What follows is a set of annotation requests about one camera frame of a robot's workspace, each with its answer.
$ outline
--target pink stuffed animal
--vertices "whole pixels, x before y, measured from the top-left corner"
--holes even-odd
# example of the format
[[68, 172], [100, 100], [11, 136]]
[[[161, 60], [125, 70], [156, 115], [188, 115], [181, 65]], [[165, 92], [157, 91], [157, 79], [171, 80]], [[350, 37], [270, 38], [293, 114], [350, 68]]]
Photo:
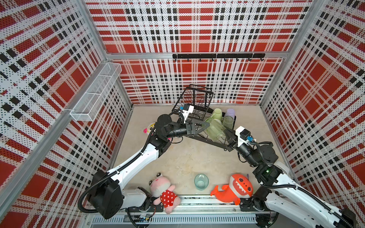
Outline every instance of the pink stuffed animal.
[[171, 185], [169, 179], [163, 177], [160, 173], [151, 183], [152, 196], [158, 197], [153, 201], [153, 204], [163, 203], [166, 214], [171, 214], [172, 210], [181, 202], [181, 199], [172, 192], [174, 189], [175, 185]]

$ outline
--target metal frame post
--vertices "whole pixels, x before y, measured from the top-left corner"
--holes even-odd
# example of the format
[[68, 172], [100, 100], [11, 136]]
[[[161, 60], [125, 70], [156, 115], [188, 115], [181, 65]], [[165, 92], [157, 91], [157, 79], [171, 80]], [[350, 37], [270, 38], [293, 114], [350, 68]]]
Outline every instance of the metal frame post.
[[273, 138], [275, 140], [275, 143], [277, 145], [277, 148], [279, 149], [280, 155], [282, 156], [282, 158], [284, 160], [285, 165], [290, 169], [290, 172], [291, 172], [291, 174], [292, 174], [295, 182], [299, 183], [299, 180], [295, 176], [294, 170], [293, 170], [292, 166], [290, 165], [290, 163], [288, 161], [288, 158], [286, 157], [283, 148], [281, 147], [280, 141], [279, 141], [278, 137], [276, 136], [275, 131], [274, 131], [274, 129], [273, 129], [273, 127], [272, 127], [272, 125], [271, 125], [268, 117], [265, 115], [265, 112], [264, 112], [264, 110], [262, 108], [261, 108], [261, 111], [262, 111], [262, 115], [264, 116], [264, 118], [266, 120], [266, 123], [267, 123], [267, 125], [268, 125], [268, 127], [270, 129], [271, 135], [273, 136]]
[[118, 140], [116, 142], [116, 145], [115, 145], [113, 153], [112, 153], [112, 157], [110, 158], [108, 170], [114, 167], [115, 160], [116, 160], [116, 157], [120, 150], [120, 146], [122, 145], [124, 135], [126, 134], [129, 121], [131, 120], [131, 117], [132, 117], [132, 113], [133, 113], [133, 107], [128, 111], [126, 120], [123, 123], [122, 130], [120, 131], [120, 136], [118, 137]]
[[107, 60], [108, 58], [107, 58], [107, 53], [105, 51], [104, 43], [101, 40], [101, 37], [99, 36], [99, 32], [97, 31], [97, 29], [94, 25], [94, 21], [91, 18], [91, 14], [87, 10], [88, 8], [86, 6], [85, 1], [84, 0], [76, 0], [76, 4], [78, 5], [78, 8], [80, 10], [80, 14], [81, 14], [82, 18], [84, 19], [84, 22], [89, 27], [91, 36], [93, 37], [93, 39], [95, 41], [95, 44], [99, 48], [99, 51], [100, 51], [103, 59]]

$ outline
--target white wire mesh basket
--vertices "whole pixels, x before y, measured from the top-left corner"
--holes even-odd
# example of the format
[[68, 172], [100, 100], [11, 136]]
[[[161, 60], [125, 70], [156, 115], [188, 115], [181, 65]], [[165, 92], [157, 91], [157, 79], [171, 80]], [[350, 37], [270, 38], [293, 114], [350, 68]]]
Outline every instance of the white wire mesh basket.
[[71, 112], [76, 121], [94, 121], [121, 73], [118, 63], [107, 63]]

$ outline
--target perforated wall panel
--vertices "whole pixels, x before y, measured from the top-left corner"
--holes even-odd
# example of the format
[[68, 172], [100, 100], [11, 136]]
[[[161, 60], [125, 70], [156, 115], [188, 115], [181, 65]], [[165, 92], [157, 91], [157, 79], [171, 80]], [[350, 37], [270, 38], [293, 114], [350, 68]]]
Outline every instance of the perforated wall panel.
[[176, 103], [189, 84], [212, 88], [212, 102], [258, 104], [280, 58], [115, 60], [132, 103]]
[[100, 63], [74, 1], [0, 2], [0, 190]]
[[109, 53], [286, 51], [307, 1], [86, 0]]
[[365, 2], [326, 1], [264, 110], [300, 184], [365, 222]]
[[0, 227], [78, 227], [77, 200], [92, 175], [107, 169], [126, 107], [113, 86], [94, 122], [71, 121]]

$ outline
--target purple cup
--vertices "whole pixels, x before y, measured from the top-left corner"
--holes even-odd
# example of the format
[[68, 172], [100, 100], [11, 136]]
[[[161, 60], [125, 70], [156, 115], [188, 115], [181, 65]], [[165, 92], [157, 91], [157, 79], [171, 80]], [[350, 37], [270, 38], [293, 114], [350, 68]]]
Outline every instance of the purple cup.
[[227, 109], [226, 114], [224, 116], [231, 116], [234, 119], [235, 114], [236, 112], [234, 111], [234, 109], [229, 108]]

